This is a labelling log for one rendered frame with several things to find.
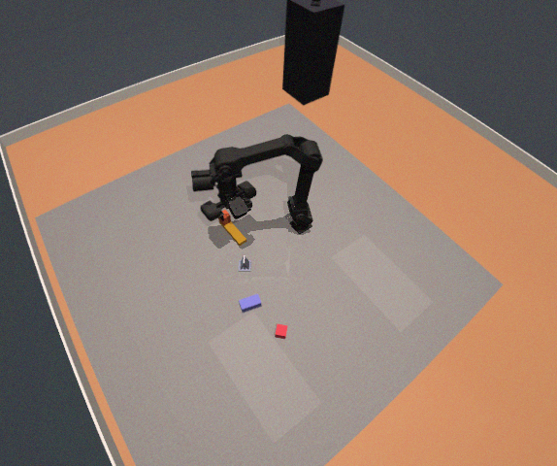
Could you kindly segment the blue-purple block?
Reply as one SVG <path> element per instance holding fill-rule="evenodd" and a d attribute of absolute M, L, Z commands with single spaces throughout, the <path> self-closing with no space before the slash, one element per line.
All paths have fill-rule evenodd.
<path fill-rule="evenodd" d="M 258 294 L 240 300 L 239 304 L 241 306 L 242 312 L 261 307 L 261 301 Z"/>

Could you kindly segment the red block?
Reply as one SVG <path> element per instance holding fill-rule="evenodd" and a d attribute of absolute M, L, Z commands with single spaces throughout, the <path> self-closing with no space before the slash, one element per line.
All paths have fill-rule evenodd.
<path fill-rule="evenodd" d="M 285 339 L 287 331 L 287 325 L 277 324 L 276 338 Z"/>

